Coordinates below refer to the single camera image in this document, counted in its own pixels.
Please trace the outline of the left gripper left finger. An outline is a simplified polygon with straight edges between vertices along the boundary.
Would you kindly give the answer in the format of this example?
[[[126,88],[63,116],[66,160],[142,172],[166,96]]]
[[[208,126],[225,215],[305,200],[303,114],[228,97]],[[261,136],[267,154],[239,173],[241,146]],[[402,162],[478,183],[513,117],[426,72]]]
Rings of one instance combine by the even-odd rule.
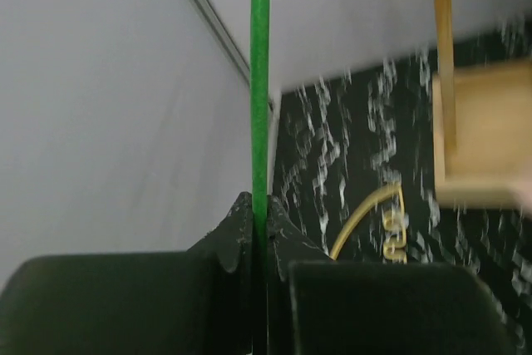
[[[1,293],[4,354],[248,354],[251,196],[186,251],[47,255]]]

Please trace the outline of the green hanger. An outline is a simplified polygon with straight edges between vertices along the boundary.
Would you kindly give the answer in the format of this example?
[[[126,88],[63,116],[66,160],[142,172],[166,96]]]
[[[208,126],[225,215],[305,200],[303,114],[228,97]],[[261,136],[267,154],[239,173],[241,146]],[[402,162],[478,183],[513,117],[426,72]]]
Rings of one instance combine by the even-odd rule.
[[[269,0],[251,0],[250,122],[253,211],[253,354],[268,352],[267,215],[269,111]]]

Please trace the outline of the wooden clothes rack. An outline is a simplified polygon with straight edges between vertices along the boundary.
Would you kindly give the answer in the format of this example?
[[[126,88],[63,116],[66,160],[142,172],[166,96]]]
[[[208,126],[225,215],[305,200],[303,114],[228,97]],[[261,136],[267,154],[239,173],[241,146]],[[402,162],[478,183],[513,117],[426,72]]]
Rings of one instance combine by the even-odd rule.
[[[513,187],[531,160],[531,60],[456,68],[452,0],[434,0],[434,10],[436,200],[446,208],[514,208]]]

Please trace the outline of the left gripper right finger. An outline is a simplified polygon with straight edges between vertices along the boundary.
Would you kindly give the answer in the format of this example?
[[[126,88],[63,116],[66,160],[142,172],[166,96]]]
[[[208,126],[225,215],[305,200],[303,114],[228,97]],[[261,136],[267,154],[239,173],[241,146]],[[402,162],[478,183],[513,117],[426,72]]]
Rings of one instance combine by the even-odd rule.
[[[443,263],[334,261],[268,200],[272,354],[516,354],[487,286]]]

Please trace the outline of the cream wavy hanger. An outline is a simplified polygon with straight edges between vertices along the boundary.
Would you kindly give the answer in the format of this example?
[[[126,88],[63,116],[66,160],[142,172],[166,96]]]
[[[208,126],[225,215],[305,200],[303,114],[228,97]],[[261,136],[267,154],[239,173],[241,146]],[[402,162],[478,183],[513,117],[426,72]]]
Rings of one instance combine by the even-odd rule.
[[[387,237],[382,243],[382,256],[393,263],[407,263],[406,244],[406,207],[401,183],[394,182],[374,190],[351,214],[338,234],[332,249],[330,259],[337,259],[344,244],[363,218],[379,204],[398,198],[398,206],[382,211],[382,228]]]

